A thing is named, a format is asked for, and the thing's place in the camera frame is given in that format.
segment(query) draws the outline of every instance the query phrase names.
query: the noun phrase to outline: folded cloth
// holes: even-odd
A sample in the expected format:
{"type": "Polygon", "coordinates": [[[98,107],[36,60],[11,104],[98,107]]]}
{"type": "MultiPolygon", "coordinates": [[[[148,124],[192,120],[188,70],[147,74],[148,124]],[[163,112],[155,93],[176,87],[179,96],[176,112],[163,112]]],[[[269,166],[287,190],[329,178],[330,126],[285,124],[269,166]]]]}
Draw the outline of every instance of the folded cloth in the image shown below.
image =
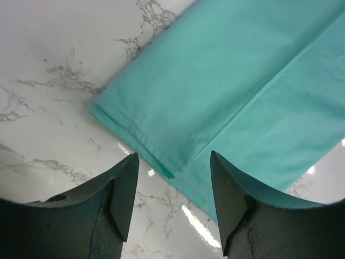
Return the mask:
{"type": "Polygon", "coordinates": [[[214,220],[212,150],[285,190],[345,135],[345,1],[200,0],[91,114],[214,220]]]}

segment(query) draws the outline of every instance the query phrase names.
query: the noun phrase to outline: fabric fold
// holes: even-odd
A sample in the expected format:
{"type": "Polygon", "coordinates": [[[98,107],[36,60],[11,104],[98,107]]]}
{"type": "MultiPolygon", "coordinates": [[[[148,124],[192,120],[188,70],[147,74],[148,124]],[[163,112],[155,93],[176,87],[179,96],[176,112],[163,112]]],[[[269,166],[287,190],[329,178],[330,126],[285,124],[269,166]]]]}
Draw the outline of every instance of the fabric fold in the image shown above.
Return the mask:
{"type": "Polygon", "coordinates": [[[285,190],[344,137],[344,6],[201,0],[91,113],[213,219],[213,149],[285,190]]]}

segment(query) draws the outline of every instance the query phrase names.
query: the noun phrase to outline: seam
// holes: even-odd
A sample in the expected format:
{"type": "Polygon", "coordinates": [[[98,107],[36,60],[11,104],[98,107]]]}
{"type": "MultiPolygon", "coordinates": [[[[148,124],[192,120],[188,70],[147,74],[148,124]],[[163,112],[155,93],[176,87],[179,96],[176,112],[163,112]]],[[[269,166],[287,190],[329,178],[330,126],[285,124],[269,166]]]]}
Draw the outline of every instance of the seam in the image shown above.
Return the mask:
{"type": "Polygon", "coordinates": [[[130,134],[132,136],[132,138],[135,139],[135,141],[141,145],[141,147],[146,150],[146,152],[148,152],[155,160],[157,160],[163,167],[166,168],[167,171],[170,172],[170,174],[174,177],[173,179],[178,179],[180,178],[184,173],[185,173],[185,169],[183,169],[182,167],[178,166],[179,164],[183,163],[182,161],[180,163],[178,163],[175,160],[175,156],[171,156],[171,155],[166,155],[165,152],[162,150],[162,148],[160,148],[160,146],[156,145],[156,143],[152,142],[152,140],[144,133],[144,131],[141,130],[140,127],[138,127],[138,125],[134,122],[132,116],[130,116],[129,114],[125,114],[121,108],[119,108],[116,104],[112,104],[112,107],[114,107],[118,112],[119,115],[122,117],[121,121],[127,121],[127,123],[129,124],[129,127],[124,126],[120,121],[115,120],[112,116],[110,116],[110,114],[104,110],[104,108],[98,104],[96,102],[97,106],[99,108],[102,109],[102,111],[104,111],[112,120],[116,121],[116,123],[118,123],[122,128],[124,128],[128,134],[130,134]],[[168,164],[167,166],[172,167],[174,169],[177,169],[178,171],[181,171],[178,176],[175,176],[169,169],[168,167],[163,164],[163,162],[161,161],[161,159],[157,158],[157,154],[160,156],[160,158],[163,158],[165,161],[165,164],[168,164]]]}

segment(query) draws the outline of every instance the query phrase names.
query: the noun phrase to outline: teal fabric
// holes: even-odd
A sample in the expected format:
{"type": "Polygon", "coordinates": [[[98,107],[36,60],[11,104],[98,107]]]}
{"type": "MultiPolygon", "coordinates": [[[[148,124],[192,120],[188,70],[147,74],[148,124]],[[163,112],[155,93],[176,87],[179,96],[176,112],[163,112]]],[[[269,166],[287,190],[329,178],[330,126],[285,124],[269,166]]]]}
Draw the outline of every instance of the teal fabric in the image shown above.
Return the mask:
{"type": "Polygon", "coordinates": [[[210,153],[285,190],[345,133],[345,0],[201,0],[91,113],[216,220],[210,153]]]}

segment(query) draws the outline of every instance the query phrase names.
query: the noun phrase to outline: white marble surface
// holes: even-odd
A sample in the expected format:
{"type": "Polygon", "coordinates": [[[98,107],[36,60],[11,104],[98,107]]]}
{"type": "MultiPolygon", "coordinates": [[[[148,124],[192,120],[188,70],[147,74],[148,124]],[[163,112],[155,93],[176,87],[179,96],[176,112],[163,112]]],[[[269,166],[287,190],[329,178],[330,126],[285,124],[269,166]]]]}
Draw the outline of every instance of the white marble surface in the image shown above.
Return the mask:
{"type": "MultiPolygon", "coordinates": [[[[0,0],[1,197],[46,200],[131,152],[88,110],[194,1],[0,0]]],[[[344,145],[289,193],[320,202],[342,198],[344,145]]],[[[222,258],[217,226],[141,161],[122,258],[222,258]]]]}

